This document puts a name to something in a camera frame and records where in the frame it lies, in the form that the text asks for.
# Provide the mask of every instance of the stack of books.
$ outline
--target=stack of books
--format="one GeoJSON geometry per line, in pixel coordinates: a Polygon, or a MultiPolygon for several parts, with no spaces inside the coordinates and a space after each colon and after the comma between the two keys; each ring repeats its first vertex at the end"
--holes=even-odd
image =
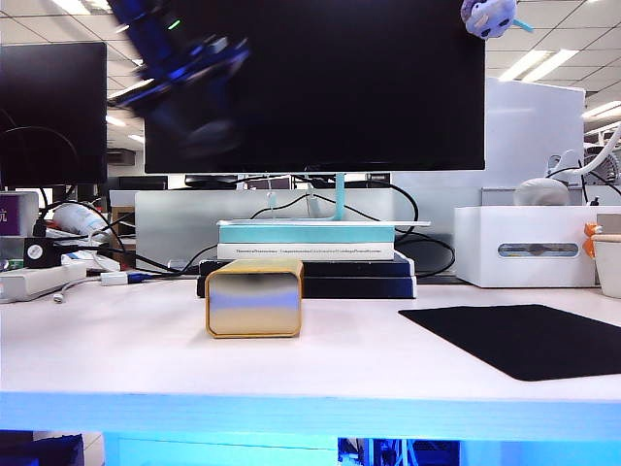
{"type": "MultiPolygon", "coordinates": [[[[198,296],[205,297],[207,275],[227,263],[227,260],[201,262],[198,296]]],[[[415,298],[414,262],[399,252],[390,260],[305,261],[302,295],[314,299],[415,298]]]]}
{"type": "Polygon", "coordinates": [[[395,225],[381,221],[218,223],[220,260],[289,257],[303,261],[392,260],[395,225]]]}

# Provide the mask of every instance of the black book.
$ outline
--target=black book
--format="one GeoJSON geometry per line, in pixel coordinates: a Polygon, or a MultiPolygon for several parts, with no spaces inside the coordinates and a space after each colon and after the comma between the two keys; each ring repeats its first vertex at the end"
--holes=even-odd
{"type": "MultiPolygon", "coordinates": [[[[228,264],[228,260],[208,259],[199,264],[199,274],[207,276],[228,264]]],[[[305,277],[413,277],[414,262],[395,252],[392,260],[304,262],[305,277]]]]}
{"type": "MultiPolygon", "coordinates": [[[[205,278],[199,277],[196,294],[205,298],[205,278]]],[[[308,277],[303,297],[310,299],[411,299],[416,277],[308,277]]]]}

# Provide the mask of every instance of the cup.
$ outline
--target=cup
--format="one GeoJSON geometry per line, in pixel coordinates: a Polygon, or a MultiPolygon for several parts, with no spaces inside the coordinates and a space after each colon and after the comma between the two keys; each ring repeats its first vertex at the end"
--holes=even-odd
{"type": "Polygon", "coordinates": [[[621,235],[594,235],[593,242],[602,293],[621,298],[621,235]]]}

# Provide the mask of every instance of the bottle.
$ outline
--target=bottle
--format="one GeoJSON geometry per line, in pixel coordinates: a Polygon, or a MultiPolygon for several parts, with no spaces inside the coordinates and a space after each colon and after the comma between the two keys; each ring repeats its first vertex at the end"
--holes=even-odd
{"type": "MultiPolygon", "coordinates": [[[[80,204],[61,205],[54,211],[52,220],[61,230],[78,235],[89,235],[95,230],[103,230],[108,226],[100,216],[80,204]]],[[[108,242],[108,231],[93,235],[93,240],[101,243],[108,242]]]]}

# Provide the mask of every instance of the black mouse pad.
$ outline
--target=black mouse pad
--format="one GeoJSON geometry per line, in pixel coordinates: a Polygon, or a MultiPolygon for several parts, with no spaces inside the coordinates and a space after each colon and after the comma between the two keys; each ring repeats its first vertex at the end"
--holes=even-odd
{"type": "Polygon", "coordinates": [[[621,327],[591,318],[540,305],[399,314],[520,381],[621,374],[621,327]]]}

